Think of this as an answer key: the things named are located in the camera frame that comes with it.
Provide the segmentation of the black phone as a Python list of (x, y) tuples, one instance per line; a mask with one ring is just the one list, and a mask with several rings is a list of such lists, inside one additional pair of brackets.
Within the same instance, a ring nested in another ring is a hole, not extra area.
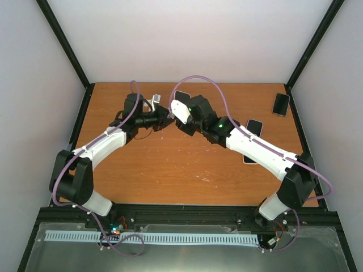
[(190, 94), (183, 91), (175, 91), (174, 99), (180, 101), (183, 104), (186, 104), (190, 100)]

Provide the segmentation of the cream white phone case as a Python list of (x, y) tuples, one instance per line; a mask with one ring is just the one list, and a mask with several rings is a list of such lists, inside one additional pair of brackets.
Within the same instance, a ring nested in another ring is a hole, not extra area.
[(183, 91), (175, 91), (174, 98), (172, 100), (172, 104), (170, 106), (172, 113), (182, 113), (184, 115), (189, 116), (189, 109), (187, 109), (187, 104), (190, 101), (190, 94)]

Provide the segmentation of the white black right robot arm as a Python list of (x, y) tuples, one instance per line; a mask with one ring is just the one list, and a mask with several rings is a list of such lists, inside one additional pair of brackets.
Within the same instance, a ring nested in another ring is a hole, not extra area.
[(218, 117), (203, 96), (195, 96), (186, 103), (173, 100), (170, 105), (177, 127), (188, 135), (198, 132), (211, 144), (236, 151), (269, 170), (281, 181), (280, 188), (258, 207), (257, 217), (275, 220), (280, 214), (298, 209), (317, 185), (310, 155), (282, 150), (228, 116)]

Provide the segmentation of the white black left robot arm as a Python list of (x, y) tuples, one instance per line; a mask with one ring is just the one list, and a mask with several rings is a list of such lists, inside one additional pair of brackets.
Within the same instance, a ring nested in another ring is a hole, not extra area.
[(105, 228), (114, 227), (118, 214), (112, 210), (112, 201), (95, 190), (93, 171), (111, 153), (134, 139), (140, 128), (159, 131), (173, 122), (168, 117), (168, 109), (159, 104), (160, 100), (158, 94), (146, 100), (142, 95), (130, 93), (123, 110), (100, 136), (81, 148), (60, 151), (49, 185), (53, 202), (59, 204), (63, 198), (63, 205), (76, 205), (96, 213)]

